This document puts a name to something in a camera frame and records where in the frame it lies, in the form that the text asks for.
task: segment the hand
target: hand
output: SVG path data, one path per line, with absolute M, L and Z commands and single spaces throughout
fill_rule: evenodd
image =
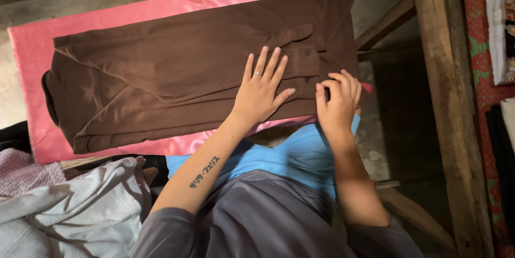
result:
M 352 119 L 361 96 L 361 83 L 347 71 L 329 73 L 334 80 L 316 84 L 318 121 L 328 140 L 351 133 Z M 329 88 L 331 100 L 326 102 L 324 88 Z
M 252 72 L 254 54 L 249 55 L 231 115 L 237 115 L 254 126 L 256 123 L 266 121 L 288 97 L 295 93 L 295 89 L 286 89 L 277 97 L 275 96 L 275 91 L 288 62 L 288 57 L 283 56 L 274 72 L 280 52 L 280 48 L 274 50 L 265 69 L 268 47 L 263 47 L 254 71 L 254 73 L 258 72 L 262 75 Z

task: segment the pink satin fabric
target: pink satin fabric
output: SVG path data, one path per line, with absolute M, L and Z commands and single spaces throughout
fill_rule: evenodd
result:
M 53 124 L 48 115 L 41 87 L 41 76 L 50 69 L 52 63 L 53 38 L 249 1 L 255 0 L 147 0 L 9 28 L 20 84 L 25 97 L 35 160 L 46 164 L 88 156 L 113 156 L 127 153 L 164 156 L 183 156 L 193 153 L 213 134 L 214 130 L 158 141 L 145 141 L 90 154 L 73 154 L 61 130 Z M 258 124 L 249 134 L 273 126 L 307 124 L 315 120 L 315 116 L 304 116 L 268 121 Z

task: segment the person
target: person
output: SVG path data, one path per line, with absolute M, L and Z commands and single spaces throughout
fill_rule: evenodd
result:
M 288 57 L 277 66 L 276 48 L 265 66 L 267 53 L 264 47 L 254 72 L 249 55 L 234 108 L 213 135 L 190 156 L 171 160 L 178 168 L 131 257 L 423 257 L 402 228 L 389 224 L 359 156 L 353 133 L 362 86 L 345 70 L 316 84 L 318 123 L 275 148 L 238 149 L 255 124 L 295 94 L 275 95 Z M 336 195 L 347 241 L 330 225 Z

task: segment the tattoo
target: tattoo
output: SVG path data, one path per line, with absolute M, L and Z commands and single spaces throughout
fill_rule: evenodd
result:
M 207 174 L 209 173 L 209 170 L 213 168 L 213 166 L 218 162 L 218 160 L 220 160 L 219 157 L 216 157 L 214 156 L 208 163 L 208 165 L 202 170 L 203 173 L 202 175 L 204 174 Z M 197 184 L 200 183 L 200 180 L 203 179 L 201 174 L 198 174 L 195 179 L 190 183 L 190 187 L 197 187 Z

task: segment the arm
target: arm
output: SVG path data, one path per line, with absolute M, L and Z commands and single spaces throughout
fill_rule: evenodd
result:
M 351 132 L 361 84 L 345 70 L 317 84 L 317 114 L 334 155 L 336 191 L 348 224 L 387 226 L 388 217 L 363 165 Z M 331 100 L 326 102 L 324 88 Z
M 268 47 L 263 47 L 255 68 L 255 72 L 263 75 L 252 73 L 254 55 L 249 55 L 231 114 L 170 178 L 150 213 L 173 207 L 197 214 L 227 158 L 248 130 L 268 119 L 295 93 L 295 89 L 286 89 L 275 96 L 288 61 L 284 56 L 274 72 L 280 51 L 280 48 L 274 50 L 265 70 Z

